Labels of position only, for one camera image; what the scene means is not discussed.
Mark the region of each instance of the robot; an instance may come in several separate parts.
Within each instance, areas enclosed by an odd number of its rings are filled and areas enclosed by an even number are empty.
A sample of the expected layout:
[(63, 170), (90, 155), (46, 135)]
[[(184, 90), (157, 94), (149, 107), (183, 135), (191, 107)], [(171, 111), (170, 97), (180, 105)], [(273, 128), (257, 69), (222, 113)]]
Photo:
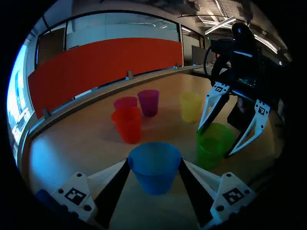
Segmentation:
[[(230, 94), (252, 103), (254, 106), (248, 115), (250, 121), (239, 128), (241, 134), (226, 153), (226, 158), (259, 137), (274, 103), (270, 91), (263, 88), (261, 55), (253, 33), (243, 23), (234, 24), (232, 31), (233, 40), (218, 40), (207, 50), (204, 63), (210, 50), (220, 55), (211, 77), (208, 77), (213, 87), (206, 95), (206, 105), (197, 131), (203, 132), (213, 122), (229, 100)], [(227, 62), (230, 62), (231, 68), (220, 74)], [(253, 127), (254, 135), (242, 144)], [(257, 196), (231, 172), (220, 177), (185, 159), (181, 159), (178, 170), (196, 214), (199, 229), (205, 230), (223, 223), (248, 206)], [(128, 161), (124, 159), (91, 176), (76, 172), (52, 194), (41, 190), (36, 197), (54, 210), (74, 216), (99, 229), (106, 229), (129, 172)]]

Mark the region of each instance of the purple plastic cup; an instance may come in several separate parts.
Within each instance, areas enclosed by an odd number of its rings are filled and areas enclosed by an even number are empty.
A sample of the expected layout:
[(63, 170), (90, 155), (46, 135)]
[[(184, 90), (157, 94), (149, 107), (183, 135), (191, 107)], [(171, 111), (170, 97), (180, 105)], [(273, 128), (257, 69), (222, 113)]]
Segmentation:
[(158, 112), (159, 91), (143, 90), (137, 94), (140, 100), (143, 115), (145, 117), (153, 117)]
[(114, 102), (114, 107), (116, 110), (118, 110), (119, 108), (137, 107), (137, 98), (136, 97), (121, 97), (120, 99)]

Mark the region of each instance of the blue plastic cup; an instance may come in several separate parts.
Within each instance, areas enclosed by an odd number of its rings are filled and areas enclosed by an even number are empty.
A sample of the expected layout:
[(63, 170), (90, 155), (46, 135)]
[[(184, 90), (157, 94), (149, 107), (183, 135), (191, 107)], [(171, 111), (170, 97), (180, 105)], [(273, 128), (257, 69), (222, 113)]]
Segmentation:
[(150, 195), (161, 195), (171, 188), (180, 161), (178, 149), (163, 142), (139, 145), (128, 157), (130, 168)]

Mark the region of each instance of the orange panel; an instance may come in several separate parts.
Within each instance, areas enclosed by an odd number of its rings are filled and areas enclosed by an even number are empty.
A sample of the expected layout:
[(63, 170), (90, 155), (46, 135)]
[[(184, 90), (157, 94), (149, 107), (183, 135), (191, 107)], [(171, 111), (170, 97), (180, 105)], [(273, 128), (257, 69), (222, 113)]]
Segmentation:
[(57, 55), (29, 77), (37, 117), (78, 94), (126, 77), (182, 65), (181, 43), (156, 38), (119, 38), (79, 46)]

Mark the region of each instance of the wooden table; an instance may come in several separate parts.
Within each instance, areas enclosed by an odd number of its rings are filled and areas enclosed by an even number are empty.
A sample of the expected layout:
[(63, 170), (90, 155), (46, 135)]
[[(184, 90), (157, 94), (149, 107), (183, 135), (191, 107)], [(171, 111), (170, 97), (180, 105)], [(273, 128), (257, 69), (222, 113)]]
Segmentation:
[[(152, 118), (142, 118), (142, 138), (138, 144), (126, 144), (111, 121), (113, 102), (123, 96), (137, 96), (137, 93), (144, 89), (160, 91), (158, 114)], [(186, 160), (196, 164), (196, 131), (204, 105), (199, 111), (198, 121), (186, 123), (181, 119), (179, 96), (182, 92), (196, 92), (205, 98), (210, 89), (210, 81), (207, 79), (174, 74), (112, 95), (61, 120), (32, 142), (29, 176), (33, 192), (39, 189), (53, 192), (76, 171), (87, 176), (92, 175), (126, 158), (137, 145), (151, 141), (174, 145)], [(239, 131), (227, 123), (227, 116), (235, 104), (236, 97), (230, 96), (229, 102), (214, 122), (226, 125), (238, 136)], [(268, 121), (257, 140), (234, 156), (222, 160), (211, 172), (222, 175), (231, 171), (244, 182), (248, 182), (270, 166), (280, 151), (280, 144), (276, 143)], [(148, 213), (148, 207), (155, 208)], [(157, 215), (160, 215), (156, 213), (157, 209), (163, 216), (161, 220), (157, 220)], [(175, 217), (169, 222), (169, 227), (174, 228), (177, 223), (176, 228), (197, 229), (196, 217), (180, 176), (177, 175), (170, 193), (149, 199), (149, 195), (143, 192), (134, 174), (130, 172), (110, 227), (117, 229), (125, 226), (136, 229), (151, 225), (150, 228), (157, 229), (163, 226), (170, 215)], [(155, 219), (152, 224), (146, 223), (149, 216)]]

